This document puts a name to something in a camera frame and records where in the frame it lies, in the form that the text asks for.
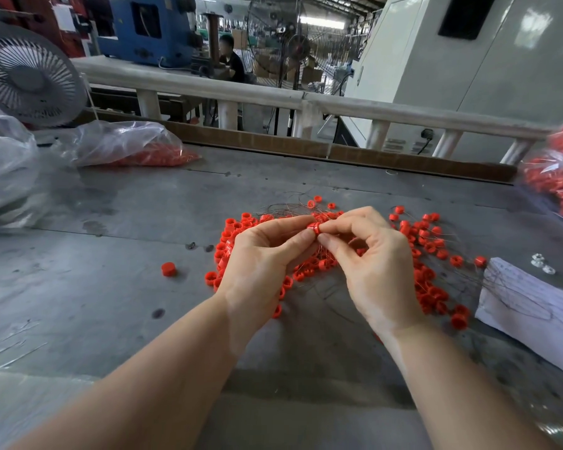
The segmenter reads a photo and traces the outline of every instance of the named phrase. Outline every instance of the white paper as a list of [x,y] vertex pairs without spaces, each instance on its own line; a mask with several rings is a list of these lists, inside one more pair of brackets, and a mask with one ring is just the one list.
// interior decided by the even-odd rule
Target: white paper
[[563,291],[495,257],[475,317],[563,370]]
[[52,6],[54,11],[54,16],[56,17],[56,22],[58,23],[58,28],[64,32],[74,32],[75,23],[73,22],[73,13],[71,12],[71,6],[68,5],[54,5]]

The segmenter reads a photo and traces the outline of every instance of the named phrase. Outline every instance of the black screen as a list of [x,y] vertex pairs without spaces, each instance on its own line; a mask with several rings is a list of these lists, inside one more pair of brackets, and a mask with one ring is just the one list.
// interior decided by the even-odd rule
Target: black screen
[[473,41],[493,3],[494,0],[452,0],[438,35]]

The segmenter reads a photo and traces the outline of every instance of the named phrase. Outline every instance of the ceiling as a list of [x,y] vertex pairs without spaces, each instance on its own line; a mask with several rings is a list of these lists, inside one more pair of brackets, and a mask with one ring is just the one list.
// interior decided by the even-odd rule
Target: ceiling
[[[294,0],[275,0],[275,1],[294,1]],[[386,0],[302,0],[303,3],[311,4],[326,11],[332,11],[336,15],[345,18],[355,18],[366,16],[372,11],[381,9]]]

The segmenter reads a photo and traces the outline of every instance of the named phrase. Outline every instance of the person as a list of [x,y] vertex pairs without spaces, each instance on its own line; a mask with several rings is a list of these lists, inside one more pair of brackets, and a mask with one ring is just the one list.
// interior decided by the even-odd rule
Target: person
[[[191,448],[234,364],[271,318],[287,272],[320,243],[392,355],[436,449],[554,449],[415,299],[406,238],[370,207],[320,225],[275,219],[238,235],[216,293],[11,449]],[[359,257],[356,248],[367,246]]]
[[219,38],[219,62],[229,67],[230,81],[244,83],[244,64],[238,54],[233,51],[233,37],[223,35]]

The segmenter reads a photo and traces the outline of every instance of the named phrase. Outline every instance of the brown wooden edge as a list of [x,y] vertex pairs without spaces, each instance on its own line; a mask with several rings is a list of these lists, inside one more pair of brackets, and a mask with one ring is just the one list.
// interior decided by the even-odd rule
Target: brown wooden edge
[[[148,120],[146,118],[119,113],[98,111],[100,120],[124,122]],[[73,122],[75,126],[94,120],[94,113],[85,110]],[[252,132],[228,131],[226,129],[202,127],[187,123],[161,122],[177,135],[182,142],[240,149],[279,155],[320,159],[336,163],[387,168],[405,172],[417,172],[445,177],[465,178],[496,183],[511,183],[517,168],[505,164],[459,162],[449,159],[428,158],[416,155],[378,152],[344,145],[327,144],[293,137],[254,134]]]

